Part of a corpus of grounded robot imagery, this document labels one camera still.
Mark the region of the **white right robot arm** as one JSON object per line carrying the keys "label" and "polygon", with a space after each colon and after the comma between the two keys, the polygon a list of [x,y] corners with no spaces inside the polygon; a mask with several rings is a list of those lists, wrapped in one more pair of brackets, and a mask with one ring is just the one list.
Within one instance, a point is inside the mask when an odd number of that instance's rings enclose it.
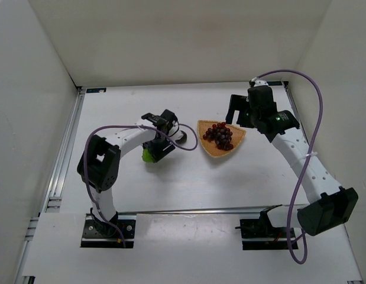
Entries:
{"label": "white right robot arm", "polygon": [[283,155],[292,171],[301,178],[309,204],[294,210],[298,226],[311,236],[346,223],[358,201],[354,188],[344,188],[325,169],[303,136],[300,124],[288,110],[279,111],[273,90],[267,85],[248,89],[246,96],[231,95],[225,121],[255,128]]}

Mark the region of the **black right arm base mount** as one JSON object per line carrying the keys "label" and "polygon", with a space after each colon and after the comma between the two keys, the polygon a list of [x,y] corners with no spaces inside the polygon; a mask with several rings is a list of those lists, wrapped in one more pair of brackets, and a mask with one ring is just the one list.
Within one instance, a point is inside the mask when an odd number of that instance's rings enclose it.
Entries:
{"label": "black right arm base mount", "polygon": [[278,206],[263,209],[258,218],[241,218],[239,230],[242,238],[243,251],[287,250],[287,235],[285,227],[273,227],[268,213]]}

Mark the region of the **dark purple fake plum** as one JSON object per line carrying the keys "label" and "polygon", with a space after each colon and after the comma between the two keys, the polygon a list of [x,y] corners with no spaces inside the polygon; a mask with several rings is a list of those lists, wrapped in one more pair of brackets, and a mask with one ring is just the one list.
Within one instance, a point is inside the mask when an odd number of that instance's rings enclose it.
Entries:
{"label": "dark purple fake plum", "polygon": [[181,137],[176,141],[179,145],[184,145],[187,141],[187,134],[184,131],[181,131]]}

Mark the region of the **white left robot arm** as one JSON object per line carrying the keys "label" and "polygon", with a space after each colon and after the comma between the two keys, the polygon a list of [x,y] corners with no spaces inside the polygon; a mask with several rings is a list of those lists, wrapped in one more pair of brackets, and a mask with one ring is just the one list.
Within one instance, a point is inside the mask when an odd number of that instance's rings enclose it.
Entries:
{"label": "white left robot arm", "polygon": [[186,142],[185,132],[180,130],[175,113],[164,110],[161,115],[147,113],[130,127],[124,127],[107,137],[89,136],[77,172],[88,186],[91,199],[90,214],[94,228],[104,237],[120,237],[117,226],[118,213],[114,207],[112,187],[118,177],[120,160],[138,146],[142,147],[142,159],[157,163]]}

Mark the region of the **red fake grape bunch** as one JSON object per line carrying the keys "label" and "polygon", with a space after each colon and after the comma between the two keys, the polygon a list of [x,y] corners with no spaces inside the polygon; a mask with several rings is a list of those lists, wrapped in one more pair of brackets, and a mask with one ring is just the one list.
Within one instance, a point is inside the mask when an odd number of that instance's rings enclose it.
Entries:
{"label": "red fake grape bunch", "polygon": [[232,135],[233,132],[226,126],[226,122],[218,122],[209,127],[202,138],[209,142],[214,141],[219,150],[230,151],[234,148]]}

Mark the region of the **green fake apple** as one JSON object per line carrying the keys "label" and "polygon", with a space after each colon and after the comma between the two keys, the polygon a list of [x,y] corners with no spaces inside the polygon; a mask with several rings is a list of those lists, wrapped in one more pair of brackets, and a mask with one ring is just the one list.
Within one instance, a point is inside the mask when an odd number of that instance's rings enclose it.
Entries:
{"label": "green fake apple", "polygon": [[142,160],[145,163],[154,163],[154,157],[153,155],[148,151],[148,149],[143,149],[142,150]]}

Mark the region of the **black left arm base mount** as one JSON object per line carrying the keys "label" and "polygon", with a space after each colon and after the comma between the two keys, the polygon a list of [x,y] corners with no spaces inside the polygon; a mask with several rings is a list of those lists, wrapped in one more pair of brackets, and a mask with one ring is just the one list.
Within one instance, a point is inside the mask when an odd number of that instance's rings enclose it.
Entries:
{"label": "black left arm base mount", "polygon": [[124,243],[120,233],[114,227],[105,222],[97,222],[91,214],[86,214],[80,241],[81,248],[132,249],[135,239],[136,215],[118,214],[116,226],[124,236]]}

